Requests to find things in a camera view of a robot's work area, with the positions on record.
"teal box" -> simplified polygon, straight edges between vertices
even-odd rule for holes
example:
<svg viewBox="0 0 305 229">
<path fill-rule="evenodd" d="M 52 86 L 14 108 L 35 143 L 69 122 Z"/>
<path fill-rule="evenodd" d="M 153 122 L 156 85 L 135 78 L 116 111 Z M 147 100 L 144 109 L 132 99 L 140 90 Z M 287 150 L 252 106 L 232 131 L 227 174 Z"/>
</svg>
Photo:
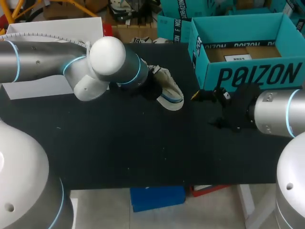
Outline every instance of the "teal box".
<svg viewBox="0 0 305 229">
<path fill-rule="evenodd" d="M 276 46 L 278 58 L 210 62 L 205 49 Z M 283 13 L 193 18 L 188 52 L 201 89 L 234 92 L 243 83 L 292 88 L 305 77 L 305 39 Z"/>
<path fill-rule="evenodd" d="M 297 13 L 293 13 L 290 16 L 290 20 L 296 26 L 296 29 L 299 30 L 303 35 L 305 35 L 305 15 L 299 15 Z"/>
<path fill-rule="evenodd" d="M 191 20 L 194 17 L 214 16 L 214 0 L 161 0 L 162 10 L 166 17 Z"/>
<path fill-rule="evenodd" d="M 227 12 L 227 15 L 244 15 L 244 14 L 260 14 L 260 13 L 271 13 L 267 7 L 253 8 L 248 10 L 237 10 L 233 7 L 232 10 Z"/>
<path fill-rule="evenodd" d="M 162 37 L 173 42 L 188 43 L 191 31 L 191 22 L 181 19 L 165 17 L 161 11 L 158 14 L 158 37 Z"/>
<path fill-rule="evenodd" d="M 228 8 L 234 7 L 233 0 L 224 0 L 216 7 L 216 15 L 225 15 Z"/>
<path fill-rule="evenodd" d="M 294 0 L 272 0 L 270 5 L 271 13 L 284 13 L 288 17 L 291 16 L 292 12 L 295 10 Z"/>
</svg>

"yellow frame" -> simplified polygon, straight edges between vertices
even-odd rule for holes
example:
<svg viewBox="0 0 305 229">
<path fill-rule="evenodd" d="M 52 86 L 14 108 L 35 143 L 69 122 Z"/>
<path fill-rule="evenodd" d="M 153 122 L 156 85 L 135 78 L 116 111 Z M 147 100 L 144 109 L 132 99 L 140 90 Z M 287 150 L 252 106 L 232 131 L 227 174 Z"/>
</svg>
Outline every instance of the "yellow frame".
<svg viewBox="0 0 305 229">
<path fill-rule="evenodd" d="M 42 0 L 37 0 L 36 3 L 34 5 L 32 5 L 31 7 L 27 8 L 24 12 L 19 13 L 21 7 L 23 6 L 25 0 L 19 0 L 14 12 L 11 13 L 10 12 L 10 8 L 8 7 L 6 0 L 0 0 L 0 6 L 2 7 L 3 13 L 6 17 L 6 19 L 8 20 L 9 24 L 13 24 L 15 22 L 15 20 L 22 16 L 23 14 L 29 12 L 31 9 L 33 9 L 34 7 L 36 7 L 37 5 L 42 3 Z M 74 0 L 50 0 L 50 1 L 62 1 L 62 2 L 68 2 L 72 5 L 74 5 L 75 7 L 77 7 L 78 9 L 80 9 L 81 11 L 89 14 L 92 17 L 98 17 L 98 15 L 96 15 L 95 13 L 92 13 L 90 10 L 88 10 L 87 8 L 83 7 L 82 5 L 80 5 L 79 3 L 77 3 Z M 0 31 L 0 35 L 4 35 L 5 34 L 5 30 L 2 29 Z"/>
</svg>

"shoe box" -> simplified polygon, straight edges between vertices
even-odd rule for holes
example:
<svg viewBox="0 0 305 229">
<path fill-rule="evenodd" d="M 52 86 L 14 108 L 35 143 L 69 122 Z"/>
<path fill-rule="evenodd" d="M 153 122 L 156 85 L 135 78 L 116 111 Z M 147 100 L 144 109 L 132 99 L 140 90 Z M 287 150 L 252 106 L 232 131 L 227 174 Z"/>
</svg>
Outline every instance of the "shoe box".
<svg viewBox="0 0 305 229">
<path fill-rule="evenodd" d="M 188 43 L 190 31 L 190 21 L 165 17 L 163 11 L 158 14 L 158 37 L 162 37 L 173 42 Z"/>
<path fill-rule="evenodd" d="M 229 10 L 226 15 L 243 15 L 243 14 L 260 14 L 260 13 L 271 13 L 268 7 L 253 8 L 248 10 L 237 10 L 233 6 L 232 10 Z"/>
<path fill-rule="evenodd" d="M 282 12 L 290 17 L 295 10 L 295 0 L 272 0 L 269 9 L 271 13 Z"/>
<path fill-rule="evenodd" d="M 182 20 L 213 16 L 217 5 L 214 0 L 161 0 L 161 4 L 166 17 Z"/>
<path fill-rule="evenodd" d="M 297 88 L 304 81 L 305 39 L 284 13 L 193 18 L 188 52 L 201 89 Z"/>
<path fill-rule="evenodd" d="M 290 20 L 296 26 L 296 29 L 299 30 L 303 35 L 305 35 L 305 15 L 300 15 L 298 13 L 293 13 L 290 16 Z"/>
</svg>

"cardboard box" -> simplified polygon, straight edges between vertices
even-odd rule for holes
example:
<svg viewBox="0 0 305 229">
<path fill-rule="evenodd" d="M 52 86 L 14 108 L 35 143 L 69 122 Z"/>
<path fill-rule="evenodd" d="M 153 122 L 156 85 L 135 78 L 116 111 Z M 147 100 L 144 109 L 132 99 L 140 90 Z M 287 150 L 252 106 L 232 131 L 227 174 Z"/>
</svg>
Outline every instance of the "cardboard box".
<svg viewBox="0 0 305 229">
<path fill-rule="evenodd" d="M 161 0 L 161 4 L 164 16 L 182 20 L 213 16 L 217 6 L 214 0 Z"/>
<path fill-rule="evenodd" d="M 247 10 L 254 7 L 254 0 L 238 0 L 236 3 L 236 9 Z"/>
<path fill-rule="evenodd" d="M 114 37 L 120 39 L 123 43 L 130 43 L 134 37 L 144 38 L 150 37 L 152 40 L 157 39 L 157 28 L 155 23 L 151 22 L 137 24 L 137 18 L 131 19 L 130 25 L 125 22 L 116 21 L 107 10 L 104 19 L 105 23 L 112 25 L 112 34 Z"/>
<path fill-rule="evenodd" d="M 290 17 L 295 10 L 294 0 L 272 0 L 269 9 L 271 13 L 282 12 Z"/>
<path fill-rule="evenodd" d="M 174 42 L 188 43 L 191 31 L 191 22 L 181 19 L 165 17 L 161 11 L 158 14 L 158 37 Z"/>
<path fill-rule="evenodd" d="M 75 0 L 82 6 L 85 6 L 84 0 Z M 51 2 L 50 5 L 43 8 L 43 16 L 47 20 L 82 18 L 85 13 L 68 2 Z"/>
<path fill-rule="evenodd" d="M 305 39 L 283 13 L 193 18 L 188 51 L 205 90 L 294 88 L 305 77 Z M 231 55 L 245 60 L 225 61 Z"/>
<path fill-rule="evenodd" d="M 108 0 L 85 0 L 85 6 L 92 13 L 97 13 L 107 7 Z"/>
</svg>

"white table leg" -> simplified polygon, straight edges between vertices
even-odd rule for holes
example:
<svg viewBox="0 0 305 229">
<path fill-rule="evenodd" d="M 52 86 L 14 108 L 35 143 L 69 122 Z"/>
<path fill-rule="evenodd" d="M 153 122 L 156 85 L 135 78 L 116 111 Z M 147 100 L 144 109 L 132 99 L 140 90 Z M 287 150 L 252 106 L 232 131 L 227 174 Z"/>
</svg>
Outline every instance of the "white table leg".
<svg viewBox="0 0 305 229">
<path fill-rule="evenodd" d="M 244 211 L 244 219 L 247 219 L 254 212 L 254 202 L 249 185 L 238 185 L 237 191 Z"/>
<path fill-rule="evenodd" d="M 266 192 L 255 208 L 249 185 L 239 185 L 238 192 L 244 210 L 246 229 L 259 229 L 275 210 L 275 186 Z"/>
</svg>

